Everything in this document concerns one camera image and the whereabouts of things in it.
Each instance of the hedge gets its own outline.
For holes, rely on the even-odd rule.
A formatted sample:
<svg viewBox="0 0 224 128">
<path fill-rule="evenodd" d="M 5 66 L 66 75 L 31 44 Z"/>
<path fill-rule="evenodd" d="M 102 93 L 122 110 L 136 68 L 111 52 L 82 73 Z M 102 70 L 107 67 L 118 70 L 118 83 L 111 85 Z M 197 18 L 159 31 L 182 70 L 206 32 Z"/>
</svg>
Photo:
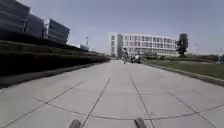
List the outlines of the hedge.
<svg viewBox="0 0 224 128">
<path fill-rule="evenodd" d="M 206 63 L 214 63 L 215 61 L 212 60 L 206 60 L 206 59 L 197 59 L 197 58 L 166 58 L 170 61 L 190 61 L 190 62 L 206 62 Z"/>
<path fill-rule="evenodd" d="M 66 50 L 48 46 L 25 44 L 10 41 L 0 41 L 0 51 L 6 52 L 33 52 L 33 53 L 54 53 L 64 55 L 80 55 L 86 52 L 76 50 Z"/>
<path fill-rule="evenodd" d="M 0 52 L 0 76 L 46 71 L 108 60 L 109 58 L 100 56 Z"/>
<path fill-rule="evenodd" d="M 51 41 L 51 40 L 47 40 L 43 38 L 37 38 L 23 32 L 22 33 L 12 32 L 3 28 L 0 28 L 0 40 L 23 42 L 26 44 L 34 44 L 34 45 L 49 46 L 49 47 L 55 47 L 60 49 L 66 49 L 66 50 L 87 52 L 86 50 L 83 50 L 74 46 L 66 45 L 60 42 L 55 42 L 55 41 Z"/>
</svg>

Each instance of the white building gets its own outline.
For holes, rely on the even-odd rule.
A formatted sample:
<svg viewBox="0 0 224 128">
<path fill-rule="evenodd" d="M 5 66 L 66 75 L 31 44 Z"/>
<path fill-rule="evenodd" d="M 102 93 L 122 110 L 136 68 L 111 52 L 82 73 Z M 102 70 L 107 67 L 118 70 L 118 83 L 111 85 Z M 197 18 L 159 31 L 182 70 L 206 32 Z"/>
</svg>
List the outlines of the white building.
<svg viewBox="0 0 224 128">
<path fill-rule="evenodd" d="M 176 39 L 165 36 L 153 36 L 148 34 L 110 33 L 109 41 L 111 54 L 122 56 L 122 50 L 126 48 L 129 56 L 147 52 L 160 56 L 177 56 Z"/>
</svg>

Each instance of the sky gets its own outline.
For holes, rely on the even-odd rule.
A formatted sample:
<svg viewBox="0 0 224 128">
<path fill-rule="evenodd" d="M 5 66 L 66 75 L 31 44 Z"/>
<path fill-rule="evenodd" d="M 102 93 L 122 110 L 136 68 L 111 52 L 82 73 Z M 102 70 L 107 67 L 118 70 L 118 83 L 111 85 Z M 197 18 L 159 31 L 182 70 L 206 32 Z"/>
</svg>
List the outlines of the sky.
<svg viewBox="0 0 224 128">
<path fill-rule="evenodd" d="M 71 29 L 68 44 L 109 53 L 109 32 L 189 37 L 188 51 L 224 53 L 223 0 L 18 0 Z"/>
</svg>

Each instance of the glass building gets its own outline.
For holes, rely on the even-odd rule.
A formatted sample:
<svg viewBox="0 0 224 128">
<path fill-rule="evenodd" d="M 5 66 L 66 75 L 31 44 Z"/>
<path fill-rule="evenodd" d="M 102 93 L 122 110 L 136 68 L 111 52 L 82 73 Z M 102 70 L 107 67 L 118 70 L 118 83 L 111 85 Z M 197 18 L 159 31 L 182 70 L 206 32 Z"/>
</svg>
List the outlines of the glass building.
<svg viewBox="0 0 224 128">
<path fill-rule="evenodd" d="M 0 0 L 0 28 L 24 32 L 30 8 L 16 0 Z"/>
<path fill-rule="evenodd" d="M 27 17 L 25 32 L 37 38 L 44 37 L 44 21 L 37 16 L 30 14 Z"/>
<path fill-rule="evenodd" d="M 50 19 L 46 25 L 47 25 L 47 30 L 45 33 L 46 39 L 66 44 L 70 32 L 69 28 L 65 27 L 64 25 L 52 19 Z"/>
</svg>

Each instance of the sidewalk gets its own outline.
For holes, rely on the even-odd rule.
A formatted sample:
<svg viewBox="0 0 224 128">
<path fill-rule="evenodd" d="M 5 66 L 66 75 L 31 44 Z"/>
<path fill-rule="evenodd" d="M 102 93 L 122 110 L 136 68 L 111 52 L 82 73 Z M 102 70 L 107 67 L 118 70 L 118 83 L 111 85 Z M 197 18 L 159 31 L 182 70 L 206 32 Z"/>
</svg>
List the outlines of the sidewalk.
<svg viewBox="0 0 224 128">
<path fill-rule="evenodd" d="M 0 94 L 0 128 L 223 128 L 224 88 L 139 64 L 110 63 Z"/>
</svg>

